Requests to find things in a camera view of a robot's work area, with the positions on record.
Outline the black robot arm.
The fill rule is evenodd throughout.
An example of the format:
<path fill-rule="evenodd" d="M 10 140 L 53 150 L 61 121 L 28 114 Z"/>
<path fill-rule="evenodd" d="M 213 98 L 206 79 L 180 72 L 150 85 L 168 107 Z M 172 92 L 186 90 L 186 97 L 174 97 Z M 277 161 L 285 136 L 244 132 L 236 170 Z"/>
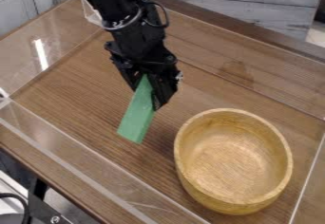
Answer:
<path fill-rule="evenodd" d="M 178 91 L 181 76 L 177 56 L 165 46 L 170 21 L 164 6 L 154 0 L 87 1 L 113 36 L 105 49 L 122 78 L 131 88 L 149 80 L 153 106 L 161 109 Z"/>

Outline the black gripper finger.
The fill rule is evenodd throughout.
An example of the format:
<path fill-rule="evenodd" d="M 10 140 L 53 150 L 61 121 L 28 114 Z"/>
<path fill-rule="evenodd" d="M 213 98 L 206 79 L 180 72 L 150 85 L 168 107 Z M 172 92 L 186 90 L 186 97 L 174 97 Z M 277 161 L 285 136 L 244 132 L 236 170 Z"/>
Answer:
<path fill-rule="evenodd" d="M 127 85 L 131 87 L 133 90 L 138 89 L 138 84 L 142 79 L 142 72 L 133 69 L 123 69 L 121 71 L 121 75 L 127 83 Z"/>
<path fill-rule="evenodd" d="M 153 87 L 154 110 L 158 111 L 178 92 L 178 83 L 184 79 L 184 73 L 178 69 L 172 69 L 162 74 L 149 74 L 147 79 Z"/>

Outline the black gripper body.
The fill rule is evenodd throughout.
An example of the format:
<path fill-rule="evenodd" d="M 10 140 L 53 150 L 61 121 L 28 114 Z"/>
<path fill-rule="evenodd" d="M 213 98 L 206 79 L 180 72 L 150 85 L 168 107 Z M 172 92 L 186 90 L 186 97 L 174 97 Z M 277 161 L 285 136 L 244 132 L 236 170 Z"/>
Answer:
<path fill-rule="evenodd" d="M 143 74 L 162 74 L 168 70 L 177 68 L 177 57 L 166 49 L 164 44 L 158 44 L 139 58 L 133 58 L 122 53 L 117 42 L 109 41 L 105 49 L 111 53 L 113 63 L 121 73 L 123 69 L 138 70 Z"/>

